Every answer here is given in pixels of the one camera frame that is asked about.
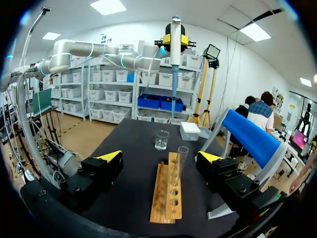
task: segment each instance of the floor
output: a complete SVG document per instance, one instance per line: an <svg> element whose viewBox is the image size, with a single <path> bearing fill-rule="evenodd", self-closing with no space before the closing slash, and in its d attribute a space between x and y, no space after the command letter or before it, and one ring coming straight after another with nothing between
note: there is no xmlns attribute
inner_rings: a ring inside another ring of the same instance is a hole
<svg viewBox="0 0 317 238"><path fill-rule="evenodd" d="M57 128L57 134L62 135L62 146L73 152L79 153L83 158L87 158L88 156L90 156L92 152L115 128L115 124L101 121L91 122L89 121L89 119L83 121L81 118L67 114L62 115L61 113L56 112L53 112L53 119L54 124ZM43 120L44 124L46 125L46 118L43 118ZM217 139L221 145L224 143L222 137L218 137ZM10 164L10 160L8 159L7 146L3 147L3 152L6 155L6 161ZM77 159L79 161L82 160L82 158L79 156L77 157ZM244 173L251 173L253 169L253 166L249 166ZM269 181L268 185L273 185L280 191L288 192L291 183L296 178L296 174L293 173L290 178L287 177L290 168L286 165L285 162L282 162L281 166L278 169L278 172L280 172L281 170L284 170L285 173L281 177L279 177L278 174L275 174L275 177ZM19 190L23 186L20 174L18 176L13 175L13 177L14 184Z"/></svg>

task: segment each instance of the plaid shirt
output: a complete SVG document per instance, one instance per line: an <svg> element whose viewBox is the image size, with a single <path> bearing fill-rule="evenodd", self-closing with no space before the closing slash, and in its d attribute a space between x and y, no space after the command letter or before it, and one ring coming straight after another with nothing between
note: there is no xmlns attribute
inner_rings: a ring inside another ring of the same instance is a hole
<svg viewBox="0 0 317 238"><path fill-rule="evenodd" d="M251 104L251 106L249 107L249 112L254 114L260 114L266 118L269 118L273 110L265 102L257 101Z"/></svg>

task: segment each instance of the fluorescent light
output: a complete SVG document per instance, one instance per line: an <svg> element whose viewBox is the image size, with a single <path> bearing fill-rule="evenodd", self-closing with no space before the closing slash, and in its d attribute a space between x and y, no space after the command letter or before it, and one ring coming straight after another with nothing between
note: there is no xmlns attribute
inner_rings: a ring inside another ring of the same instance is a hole
<svg viewBox="0 0 317 238"><path fill-rule="evenodd" d="M127 10L120 0L100 0L90 4L90 6L104 16Z"/></svg>
<svg viewBox="0 0 317 238"><path fill-rule="evenodd" d="M59 36L60 36L60 34L48 32L48 33L46 33L45 36L43 36L42 39L43 39L43 40L53 41L53 40L55 40L56 38L58 38Z"/></svg>
<svg viewBox="0 0 317 238"><path fill-rule="evenodd" d="M240 31L254 41L271 39L271 36L255 23L242 28Z"/></svg>
<svg viewBox="0 0 317 238"><path fill-rule="evenodd" d="M312 82L308 79L304 79L304 78L300 78L302 84L311 87L312 86Z"/></svg>

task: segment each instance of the blue storage bin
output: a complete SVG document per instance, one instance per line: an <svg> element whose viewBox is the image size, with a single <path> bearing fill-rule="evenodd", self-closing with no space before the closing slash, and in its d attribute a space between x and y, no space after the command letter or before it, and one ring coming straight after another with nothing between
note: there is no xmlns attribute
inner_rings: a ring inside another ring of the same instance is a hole
<svg viewBox="0 0 317 238"><path fill-rule="evenodd" d="M129 73L128 74L127 82L128 83L134 83L134 73Z"/></svg>
<svg viewBox="0 0 317 238"><path fill-rule="evenodd" d="M176 98L175 111L182 112L184 103L180 98ZM161 97L160 108L163 110L172 111L172 97Z"/></svg>
<svg viewBox="0 0 317 238"><path fill-rule="evenodd" d="M160 98L161 96L158 95L142 94L138 98L138 106L158 109L160 107Z"/></svg>

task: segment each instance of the yellow tripod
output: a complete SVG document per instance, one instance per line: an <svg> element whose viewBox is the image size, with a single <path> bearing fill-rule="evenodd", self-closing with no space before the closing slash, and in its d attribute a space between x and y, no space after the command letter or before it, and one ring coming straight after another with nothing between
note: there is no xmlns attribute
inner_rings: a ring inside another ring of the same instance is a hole
<svg viewBox="0 0 317 238"><path fill-rule="evenodd" d="M213 75L212 75L212 83L211 83L211 90L210 90L210 94L209 94L209 100L207 100L208 105L207 105L207 109L204 110L204 113L200 115L200 118L202 119L204 116L204 122L203 122L203 127L205 127L207 125L207 118L209 121L209 130L211 131L211 118L210 118L210 111L209 111L209 107L210 107L210 103L211 103L211 99L212 99L212 95L213 95L213 89L214 89L214 82L216 79L216 72L217 72L217 68L213 69Z"/></svg>
<svg viewBox="0 0 317 238"><path fill-rule="evenodd" d="M204 75L203 75L203 82L202 85L200 87L200 92L199 92L199 97L198 97L198 103L197 103L197 107L196 107L196 113L194 113L188 120L187 122L190 122L191 120L193 120L193 123L197 124L198 126L202 126L202 123L200 121L200 117L199 117L199 109L200 109L200 102L202 100L202 95L203 95L203 90L204 90L204 86L205 86L205 81L206 81L206 75L207 75L207 68L208 68L208 60L205 60L205 69L204 69Z"/></svg>

